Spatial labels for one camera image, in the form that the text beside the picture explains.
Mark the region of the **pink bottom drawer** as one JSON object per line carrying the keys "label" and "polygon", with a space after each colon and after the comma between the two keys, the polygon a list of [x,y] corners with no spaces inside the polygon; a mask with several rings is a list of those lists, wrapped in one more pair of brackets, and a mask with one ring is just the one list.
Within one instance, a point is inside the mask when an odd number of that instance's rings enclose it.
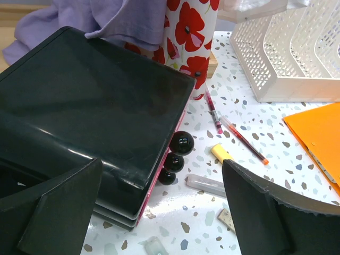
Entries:
{"label": "pink bottom drawer", "polygon": [[146,199],[144,201],[144,204],[141,208],[138,220],[137,220],[137,225],[139,224],[141,217],[144,213],[144,210],[148,204],[148,201],[150,199],[150,196],[152,194],[153,189],[155,188],[156,184],[159,182],[162,185],[171,185],[174,183],[174,181],[176,180],[176,174],[175,173],[170,173],[169,171],[167,171],[164,167],[159,171],[159,173],[157,174],[157,178],[153,180],[153,183],[151,184],[151,188],[149,189]]}

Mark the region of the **orange red pen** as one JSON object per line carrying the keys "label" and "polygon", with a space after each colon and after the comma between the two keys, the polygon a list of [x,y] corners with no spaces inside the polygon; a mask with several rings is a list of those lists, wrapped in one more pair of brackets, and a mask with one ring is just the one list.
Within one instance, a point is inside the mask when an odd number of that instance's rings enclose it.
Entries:
{"label": "orange red pen", "polygon": [[264,165],[269,161],[235,128],[235,126],[225,117],[219,118],[220,122],[226,126]]}

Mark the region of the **dark red pen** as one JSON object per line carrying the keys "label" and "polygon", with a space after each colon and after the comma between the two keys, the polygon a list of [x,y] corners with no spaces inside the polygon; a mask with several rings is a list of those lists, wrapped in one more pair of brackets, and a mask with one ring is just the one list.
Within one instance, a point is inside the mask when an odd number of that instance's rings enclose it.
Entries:
{"label": "dark red pen", "polygon": [[210,109],[210,112],[211,112],[211,115],[212,115],[214,125],[215,125],[216,130],[217,130],[217,133],[222,134],[223,133],[222,125],[221,125],[220,120],[217,116],[217,112],[216,112],[216,109],[215,109],[215,106],[214,106],[214,103],[212,101],[212,98],[211,98],[211,95],[210,95],[208,88],[206,88],[205,97],[206,97],[206,100],[207,100],[207,103],[208,103],[208,106],[209,106],[209,109]]}

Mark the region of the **orange clip folder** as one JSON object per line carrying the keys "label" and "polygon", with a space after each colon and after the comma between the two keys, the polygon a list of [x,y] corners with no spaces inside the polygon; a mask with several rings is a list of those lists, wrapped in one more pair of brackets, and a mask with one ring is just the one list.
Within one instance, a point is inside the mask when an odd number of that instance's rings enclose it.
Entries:
{"label": "orange clip folder", "polygon": [[339,194],[339,103],[285,116],[283,121]]}

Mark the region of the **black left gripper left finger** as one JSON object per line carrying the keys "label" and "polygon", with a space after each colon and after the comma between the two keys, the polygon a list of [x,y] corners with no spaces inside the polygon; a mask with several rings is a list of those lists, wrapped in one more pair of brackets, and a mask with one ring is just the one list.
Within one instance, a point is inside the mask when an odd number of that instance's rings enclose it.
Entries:
{"label": "black left gripper left finger", "polygon": [[39,182],[1,167],[1,254],[80,254],[103,164]]}

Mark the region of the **pink top drawer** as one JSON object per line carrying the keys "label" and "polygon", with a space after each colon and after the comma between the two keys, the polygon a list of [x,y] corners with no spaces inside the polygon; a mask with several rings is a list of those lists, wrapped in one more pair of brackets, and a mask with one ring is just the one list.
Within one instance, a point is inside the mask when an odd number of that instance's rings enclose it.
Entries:
{"label": "pink top drawer", "polygon": [[173,152],[174,154],[178,156],[187,156],[189,155],[194,149],[194,138],[193,136],[186,131],[180,131],[178,128],[176,128],[170,142],[168,145],[168,148],[166,149],[164,156],[160,162],[160,165],[156,171],[157,172],[161,169],[161,167],[164,164],[165,158],[167,157],[167,154],[170,152]]}

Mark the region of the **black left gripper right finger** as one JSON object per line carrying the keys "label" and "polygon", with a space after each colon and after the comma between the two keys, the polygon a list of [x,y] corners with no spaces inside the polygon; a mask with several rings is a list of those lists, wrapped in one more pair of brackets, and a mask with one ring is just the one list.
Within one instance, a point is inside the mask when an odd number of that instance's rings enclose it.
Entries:
{"label": "black left gripper right finger", "polygon": [[233,160],[222,165],[242,254],[339,254],[339,207],[264,179]]}

